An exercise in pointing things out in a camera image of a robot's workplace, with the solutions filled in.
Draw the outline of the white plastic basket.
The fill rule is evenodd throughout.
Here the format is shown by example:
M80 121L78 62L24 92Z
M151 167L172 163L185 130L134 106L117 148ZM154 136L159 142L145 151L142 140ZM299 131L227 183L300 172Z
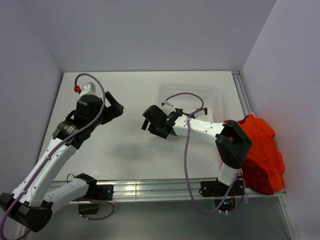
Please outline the white plastic basket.
M157 104L168 101L175 108L189 114L204 102L205 108L213 110L214 123L224 121L224 110L221 91L217 87L194 84L162 84L158 88Z

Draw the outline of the white t shirt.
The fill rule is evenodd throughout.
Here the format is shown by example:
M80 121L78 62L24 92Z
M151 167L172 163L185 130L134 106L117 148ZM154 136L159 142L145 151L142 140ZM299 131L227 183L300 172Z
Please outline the white t shirt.
M205 122L214 122L214 112L211 108L206 108L196 115L196 119Z

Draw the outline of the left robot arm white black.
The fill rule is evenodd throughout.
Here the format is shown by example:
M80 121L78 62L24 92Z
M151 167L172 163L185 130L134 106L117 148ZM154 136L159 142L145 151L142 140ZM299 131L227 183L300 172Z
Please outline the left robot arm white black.
M104 96L109 106L94 94L82 95L76 109L57 125L45 153L30 174L12 193L1 194L0 207L10 218L36 233L68 203L81 198L91 200L98 195L97 180L85 173L54 191L48 189L95 128L123 114L124 107L110 92Z

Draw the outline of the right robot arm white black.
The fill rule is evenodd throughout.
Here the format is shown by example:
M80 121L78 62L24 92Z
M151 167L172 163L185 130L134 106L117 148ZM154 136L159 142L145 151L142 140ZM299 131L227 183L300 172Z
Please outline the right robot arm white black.
M188 117L181 109L166 114L160 107L151 105L142 116L142 130L166 139L169 135L195 138L217 147L222 160L216 189L222 195L233 188L242 165L252 148L252 141L234 120L226 123L207 122Z

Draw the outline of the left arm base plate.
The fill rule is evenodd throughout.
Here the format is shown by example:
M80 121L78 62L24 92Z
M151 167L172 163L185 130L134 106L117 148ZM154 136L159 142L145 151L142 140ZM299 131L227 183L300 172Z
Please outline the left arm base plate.
M83 198L88 200L111 201L113 193L114 186L112 184L98 184L89 186L88 191Z

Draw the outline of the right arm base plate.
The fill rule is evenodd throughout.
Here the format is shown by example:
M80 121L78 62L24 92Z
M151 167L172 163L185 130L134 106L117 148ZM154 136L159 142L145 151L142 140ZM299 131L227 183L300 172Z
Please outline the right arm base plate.
M201 181L199 194L203 197L223 197L228 188L228 186L219 183L217 180ZM237 179L229 191L228 196L241 196L244 189L243 181Z

